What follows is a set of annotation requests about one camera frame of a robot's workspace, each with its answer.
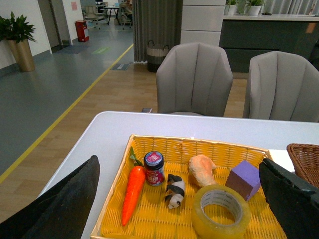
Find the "yellow wicker tray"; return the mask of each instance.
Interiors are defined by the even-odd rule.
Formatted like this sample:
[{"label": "yellow wicker tray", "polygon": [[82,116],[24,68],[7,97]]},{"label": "yellow wicker tray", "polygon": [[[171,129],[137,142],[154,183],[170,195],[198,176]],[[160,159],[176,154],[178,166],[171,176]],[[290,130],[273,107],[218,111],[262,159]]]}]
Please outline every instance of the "yellow wicker tray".
[{"label": "yellow wicker tray", "polygon": [[[125,227],[121,226],[121,213],[127,178],[133,167],[130,148],[136,157],[150,151],[164,156],[164,174],[179,175],[185,181],[185,198],[180,207],[169,210],[164,197],[166,182],[158,187],[145,183],[135,212]],[[91,233],[92,239],[196,239],[191,223],[191,210],[199,187],[188,173],[189,159],[205,154],[217,166],[215,180],[225,185],[229,172],[241,161],[247,160],[258,168],[263,158],[271,158],[266,149],[238,144],[176,137],[131,135],[119,171],[106,198],[97,223]],[[262,188],[248,201],[252,219],[244,234],[245,239],[286,239],[286,235],[266,203]],[[207,207],[205,212],[215,221],[229,224],[229,212],[221,207]]]}]

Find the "purple cube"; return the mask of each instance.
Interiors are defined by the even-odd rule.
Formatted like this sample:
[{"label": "purple cube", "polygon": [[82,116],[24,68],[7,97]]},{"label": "purple cube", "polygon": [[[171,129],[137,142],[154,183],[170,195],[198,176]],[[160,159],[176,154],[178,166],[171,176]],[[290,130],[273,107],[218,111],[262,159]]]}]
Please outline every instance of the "purple cube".
[{"label": "purple cube", "polygon": [[248,201],[260,188],[258,169],[246,160],[242,161],[230,171],[225,186]]}]

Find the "white cabinet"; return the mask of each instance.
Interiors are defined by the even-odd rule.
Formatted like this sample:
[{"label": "white cabinet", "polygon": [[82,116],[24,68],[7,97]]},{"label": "white cabinet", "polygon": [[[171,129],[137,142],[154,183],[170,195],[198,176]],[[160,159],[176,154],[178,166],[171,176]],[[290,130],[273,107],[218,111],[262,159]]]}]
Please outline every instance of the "white cabinet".
[{"label": "white cabinet", "polygon": [[226,0],[184,0],[181,43],[219,45]]}]

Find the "green leaves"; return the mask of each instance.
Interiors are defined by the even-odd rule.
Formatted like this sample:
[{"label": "green leaves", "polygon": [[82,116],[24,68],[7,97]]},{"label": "green leaves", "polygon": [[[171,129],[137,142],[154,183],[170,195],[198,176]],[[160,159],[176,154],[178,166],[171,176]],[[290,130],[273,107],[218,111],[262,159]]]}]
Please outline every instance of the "green leaves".
[{"label": "green leaves", "polygon": [[130,159],[134,160],[134,166],[142,166],[143,167],[143,164],[142,162],[140,162],[137,158],[136,158],[136,155],[134,153],[134,150],[133,150],[133,147],[130,148]]},{"label": "green leaves", "polygon": [[226,5],[236,5],[238,3],[238,0],[227,0]]},{"label": "green leaves", "polygon": [[264,0],[246,0],[247,6],[262,6],[265,4]]},{"label": "green leaves", "polygon": [[0,41],[15,40],[19,43],[23,40],[31,40],[36,42],[32,34],[35,31],[34,25],[29,24],[26,21],[26,17],[21,15],[15,18],[13,12],[11,12],[11,18],[3,18],[0,16]]}]

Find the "doorway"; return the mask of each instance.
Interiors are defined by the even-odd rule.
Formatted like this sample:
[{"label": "doorway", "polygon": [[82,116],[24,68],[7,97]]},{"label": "doorway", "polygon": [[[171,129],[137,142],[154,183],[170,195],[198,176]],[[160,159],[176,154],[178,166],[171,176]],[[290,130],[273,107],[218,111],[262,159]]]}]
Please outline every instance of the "doorway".
[{"label": "doorway", "polygon": [[52,53],[70,45],[65,11],[61,0],[38,0]]}]

